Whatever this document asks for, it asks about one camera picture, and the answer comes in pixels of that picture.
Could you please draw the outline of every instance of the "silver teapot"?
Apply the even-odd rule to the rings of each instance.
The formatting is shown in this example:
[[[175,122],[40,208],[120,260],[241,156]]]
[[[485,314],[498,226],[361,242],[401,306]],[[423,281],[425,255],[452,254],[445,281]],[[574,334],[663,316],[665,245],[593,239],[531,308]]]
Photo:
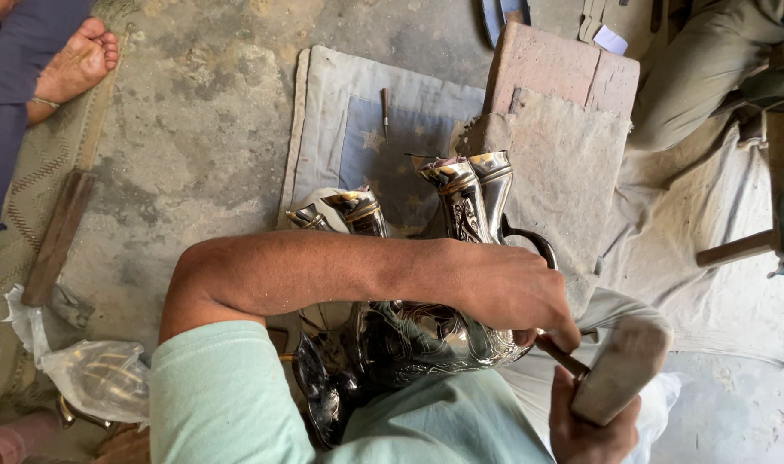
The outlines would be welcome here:
[[[504,237],[519,235],[533,243],[550,268],[557,268],[549,242],[513,229],[503,215],[512,184],[505,151],[439,159],[418,175],[437,188],[446,236],[506,244]],[[323,202],[343,218],[350,234],[388,237],[383,212],[368,186]],[[314,204],[286,214],[302,229],[334,230]],[[446,305],[356,301],[341,326],[316,335],[301,333],[292,359],[317,436],[333,447],[340,443],[352,411],[376,395],[426,375],[504,366],[528,350],[515,345],[511,330],[493,330]]]

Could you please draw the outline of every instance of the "wooden chair leg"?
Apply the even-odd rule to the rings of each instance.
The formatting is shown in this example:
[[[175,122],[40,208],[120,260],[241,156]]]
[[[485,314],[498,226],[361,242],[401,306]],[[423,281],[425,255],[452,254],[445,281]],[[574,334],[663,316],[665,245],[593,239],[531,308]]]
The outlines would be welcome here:
[[[704,250],[696,255],[696,263],[699,268],[709,269],[771,251],[773,251],[772,229]]]

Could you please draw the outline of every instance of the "hand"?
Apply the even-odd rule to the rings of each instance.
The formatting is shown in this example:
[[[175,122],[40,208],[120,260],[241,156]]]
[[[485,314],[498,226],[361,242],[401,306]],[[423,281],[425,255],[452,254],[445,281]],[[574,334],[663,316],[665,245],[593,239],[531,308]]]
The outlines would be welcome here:
[[[458,300],[448,304],[497,330],[513,330],[519,346],[529,346],[536,328],[549,333],[566,353],[581,343],[569,313],[564,277],[546,260],[522,247],[455,242],[461,256]]]
[[[552,409],[549,414],[549,440],[558,464],[618,464],[638,443],[635,419],[641,397],[627,405],[605,427],[587,424],[569,410],[576,383],[563,366],[555,366],[552,381]]]

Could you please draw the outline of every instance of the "white paper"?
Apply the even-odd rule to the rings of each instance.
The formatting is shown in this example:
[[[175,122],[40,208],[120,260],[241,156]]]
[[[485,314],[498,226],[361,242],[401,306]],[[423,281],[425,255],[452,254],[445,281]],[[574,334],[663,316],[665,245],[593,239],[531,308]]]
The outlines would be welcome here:
[[[606,25],[598,30],[598,33],[595,34],[593,40],[599,46],[604,47],[607,51],[616,55],[623,55],[624,52],[627,51],[627,41],[624,40],[624,37],[610,31],[610,28]]]

